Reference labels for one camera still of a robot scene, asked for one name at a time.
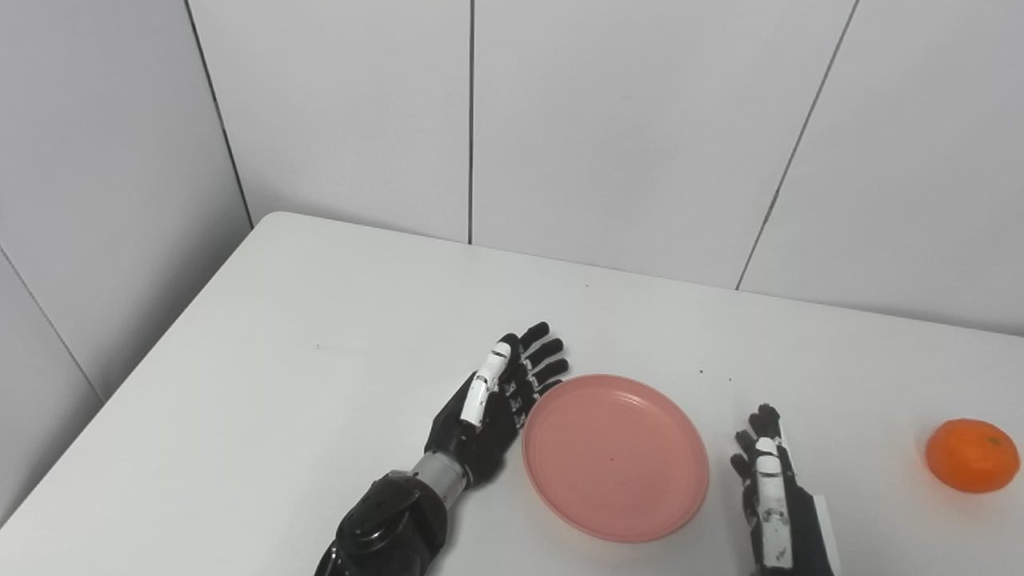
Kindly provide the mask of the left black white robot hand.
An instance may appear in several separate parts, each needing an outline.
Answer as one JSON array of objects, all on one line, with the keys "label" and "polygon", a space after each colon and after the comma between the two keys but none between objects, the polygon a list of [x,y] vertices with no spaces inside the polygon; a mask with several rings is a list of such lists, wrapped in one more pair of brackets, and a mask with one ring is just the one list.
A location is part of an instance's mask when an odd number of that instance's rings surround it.
[{"label": "left black white robot hand", "polygon": [[567,375],[564,349],[546,322],[501,336],[433,419],[425,452],[450,460],[466,489],[493,480],[535,405]]}]

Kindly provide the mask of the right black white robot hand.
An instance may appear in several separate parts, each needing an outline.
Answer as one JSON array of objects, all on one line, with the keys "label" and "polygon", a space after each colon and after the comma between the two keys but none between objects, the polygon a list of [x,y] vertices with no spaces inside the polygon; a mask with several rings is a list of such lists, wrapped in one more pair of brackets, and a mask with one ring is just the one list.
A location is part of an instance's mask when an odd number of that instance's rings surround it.
[{"label": "right black white robot hand", "polygon": [[729,462],[742,482],[754,575],[840,574],[826,500],[798,484],[778,410],[758,406],[734,440]]}]

